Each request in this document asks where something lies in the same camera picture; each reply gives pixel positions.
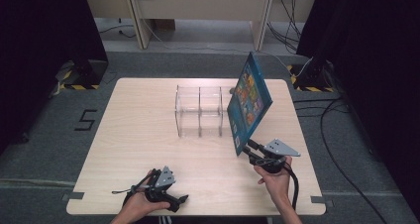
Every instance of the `hand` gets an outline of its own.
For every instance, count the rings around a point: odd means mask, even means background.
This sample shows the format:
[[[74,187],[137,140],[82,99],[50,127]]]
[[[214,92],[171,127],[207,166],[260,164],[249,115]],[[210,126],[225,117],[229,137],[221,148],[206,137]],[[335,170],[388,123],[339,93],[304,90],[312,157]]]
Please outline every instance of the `hand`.
[[[120,213],[118,213],[111,223],[133,223],[153,211],[166,209],[169,208],[169,206],[170,204],[168,202],[149,202],[145,196],[145,190],[139,188],[137,189],[137,192],[129,198]]]
[[[291,157],[289,156],[286,156],[286,166],[291,168]],[[290,174],[287,170],[283,168],[278,173],[269,173],[259,166],[254,166],[254,170],[262,176],[258,184],[265,183],[271,200],[283,216],[284,222],[301,223],[288,198]]]

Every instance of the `transparent file holder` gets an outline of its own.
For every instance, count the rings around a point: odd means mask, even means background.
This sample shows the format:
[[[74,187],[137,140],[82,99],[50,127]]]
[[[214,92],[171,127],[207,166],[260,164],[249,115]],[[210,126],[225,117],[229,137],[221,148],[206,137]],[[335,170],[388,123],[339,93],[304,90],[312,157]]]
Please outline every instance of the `transparent file holder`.
[[[224,121],[226,108],[223,102],[230,100],[230,88],[177,86],[175,119],[178,136],[222,137],[229,135],[229,119]]]

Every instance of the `black tape marking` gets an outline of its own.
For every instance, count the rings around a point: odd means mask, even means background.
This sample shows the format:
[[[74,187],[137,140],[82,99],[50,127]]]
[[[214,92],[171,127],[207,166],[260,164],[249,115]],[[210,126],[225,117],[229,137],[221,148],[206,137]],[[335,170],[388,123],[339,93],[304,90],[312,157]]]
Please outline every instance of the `black tape marking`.
[[[84,119],[84,115],[88,112],[97,112],[98,110],[96,109],[85,109],[83,111],[83,114],[81,115],[81,118],[79,120],[79,122],[86,122],[89,123],[89,127],[88,128],[74,128],[74,131],[80,132],[80,131],[90,131],[92,129],[93,123],[95,122],[95,120],[91,120],[91,119]]]

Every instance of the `colorful cover illustration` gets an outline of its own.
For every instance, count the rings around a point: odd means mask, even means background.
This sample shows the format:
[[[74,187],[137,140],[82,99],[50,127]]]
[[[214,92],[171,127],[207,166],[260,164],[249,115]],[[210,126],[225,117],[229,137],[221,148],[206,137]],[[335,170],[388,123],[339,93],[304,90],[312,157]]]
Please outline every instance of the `colorful cover illustration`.
[[[248,56],[228,106],[237,156],[260,123],[272,100],[253,53]]]

